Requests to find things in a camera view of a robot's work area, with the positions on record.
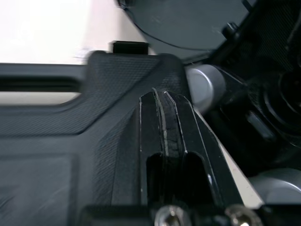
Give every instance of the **textured plastic surface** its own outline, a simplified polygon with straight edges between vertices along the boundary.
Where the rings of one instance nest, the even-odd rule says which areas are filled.
[[[189,98],[172,55],[97,51],[86,70],[73,101],[0,107],[0,225],[72,226],[84,206],[110,205],[120,136],[139,97],[156,87]]]

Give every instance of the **black cable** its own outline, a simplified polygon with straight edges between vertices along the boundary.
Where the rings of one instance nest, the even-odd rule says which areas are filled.
[[[172,46],[172,47],[175,47],[175,48],[181,48],[181,49],[186,49],[186,50],[207,51],[207,52],[211,52],[211,51],[214,50],[214,49],[208,49],[208,48],[189,48],[189,47],[177,46],[177,45],[168,43],[168,42],[166,42],[166,41],[163,41],[163,40],[161,40],[161,39],[159,39],[159,38],[156,38],[155,36],[153,36],[153,35],[147,33],[145,30],[143,30],[143,29],[136,23],[134,14],[133,14],[133,12],[132,12],[131,10],[129,10],[127,7],[125,7],[125,6],[123,6],[123,5],[122,5],[122,8],[124,9],[125,12],[128,12],[128,13],[131,15],[130,17],[131,17],[131,19],[132,19],[132,21],[133,21],[133,24],[138,28],[139,31],[141,31],[143,34],[145,34],[145,35],[147,35],[147,36],[149,36],[149,37],[151,37],[151,38],[153,38],[153,39],[155,39],[155,40],[157,40],[157,41],[160,41],[160,42],[162,42],[162,43],[164,43],[164,44],[167,44],[167,45]]]

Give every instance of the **silver screw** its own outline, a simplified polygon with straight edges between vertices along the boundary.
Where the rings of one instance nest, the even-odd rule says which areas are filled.
[[[155,216],[155,226],[191,226],[186,211],[178,206],[161,207]]]
[[[263,226],[257,214],[243,205],[232,205],[225,210],[232,226]]]

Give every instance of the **black plastic bracket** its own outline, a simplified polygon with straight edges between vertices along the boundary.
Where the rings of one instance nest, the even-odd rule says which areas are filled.
[[[113,53],[148,55],[149,44],[137,41],[115,41]]]

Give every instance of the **white surface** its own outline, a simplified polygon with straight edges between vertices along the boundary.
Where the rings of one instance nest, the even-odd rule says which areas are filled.
[[[0,62],[83,64],[91,50],[114,40],[144,41],[114,0],[9,0],[0,2]],[[2,105],[60,104],[76,93],[0,92]],[[246,206],[259,196],[224,149]]]

